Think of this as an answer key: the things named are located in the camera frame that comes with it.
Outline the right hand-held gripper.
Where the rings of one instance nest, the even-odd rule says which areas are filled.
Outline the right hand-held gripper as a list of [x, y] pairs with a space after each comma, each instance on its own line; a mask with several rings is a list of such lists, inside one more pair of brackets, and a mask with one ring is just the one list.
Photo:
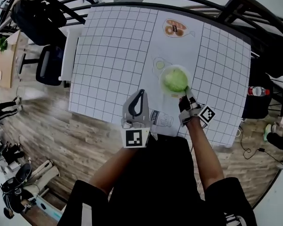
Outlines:
[[179, 101], [181, 126], [184, 127], [192, 117], [199, 117], [205, 125], [209, 125], [216, 113], [208, 105], [198, 104], [189, 86], [185, 88], [185, 93]]

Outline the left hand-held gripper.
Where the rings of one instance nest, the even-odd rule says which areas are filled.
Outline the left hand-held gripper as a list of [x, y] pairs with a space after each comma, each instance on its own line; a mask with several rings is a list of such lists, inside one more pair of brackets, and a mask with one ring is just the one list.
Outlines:
[[145, 148], [150, 137], [148, 96], [144, 89], [134, 92], [123, 105], [121, 136], [123, 148]]

